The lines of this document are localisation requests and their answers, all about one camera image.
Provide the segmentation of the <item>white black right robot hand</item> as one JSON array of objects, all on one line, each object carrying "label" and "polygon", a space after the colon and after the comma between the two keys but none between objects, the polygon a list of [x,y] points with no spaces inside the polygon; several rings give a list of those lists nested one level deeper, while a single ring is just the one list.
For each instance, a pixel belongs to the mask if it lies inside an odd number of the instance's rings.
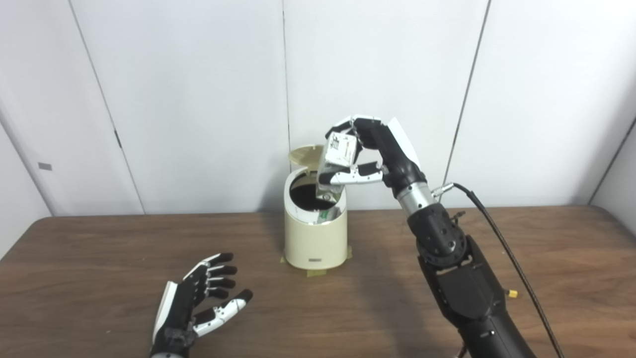
[{"label": "white black right robot hand", "polygon": [[[400,201],[419,183],[427,182],[419,167],[416,152],[397,119],[393,118],[384,124],[374,116],[352,115],[332,126],[325,137],[329,138],[335,133],[354,138],[353,162],[338,169],[320,169],[318,184],[341,186],[381,181]],[[364,149],[379,152],[381,162],[357,164],[359,154]]]}]

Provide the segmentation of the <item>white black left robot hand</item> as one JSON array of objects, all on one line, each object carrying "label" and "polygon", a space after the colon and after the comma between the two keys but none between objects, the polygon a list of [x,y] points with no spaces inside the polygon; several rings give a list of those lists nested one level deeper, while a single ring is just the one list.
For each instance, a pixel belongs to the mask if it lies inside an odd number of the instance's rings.
[{"label": "white black left robot hand", "polygon": [[188,358],[198,338],[227,324],[253,298],[245,289],[230,298],[236,286],[230,276],[237,268],[228,265],[232,253],[202,259],[182,281],[168,281],[159,304],[152,334],[151,358]]}]

